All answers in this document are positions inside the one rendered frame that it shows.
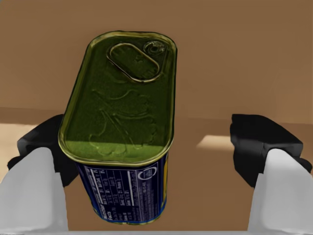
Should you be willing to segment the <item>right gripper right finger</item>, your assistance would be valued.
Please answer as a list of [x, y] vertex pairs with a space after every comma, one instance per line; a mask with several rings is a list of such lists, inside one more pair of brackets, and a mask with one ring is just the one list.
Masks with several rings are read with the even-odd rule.
[[233, 114], [230, 140], [239, 175], [253, 187], [250, 232], [313, 232], [313, 165], [303, 143], [261, 115]]

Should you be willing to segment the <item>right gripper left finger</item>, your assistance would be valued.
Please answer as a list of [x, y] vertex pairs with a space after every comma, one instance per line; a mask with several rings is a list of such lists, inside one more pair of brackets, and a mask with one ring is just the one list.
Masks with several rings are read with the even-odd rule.
[[68, 231], [64, 187], [78, 170], [58, 144], [62, 119], [51, 117], [18, 140], [19, 155], [0, 183], [0, 232]]

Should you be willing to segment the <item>green and blue rectangular can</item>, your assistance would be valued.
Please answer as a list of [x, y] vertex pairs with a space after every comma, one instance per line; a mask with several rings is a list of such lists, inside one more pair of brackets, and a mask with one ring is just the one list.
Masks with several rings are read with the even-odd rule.
[[105, 221], [148, 224], [165, 208], [177, 52], [155, 32], [107, 32], [87, 46], [58, 142]]

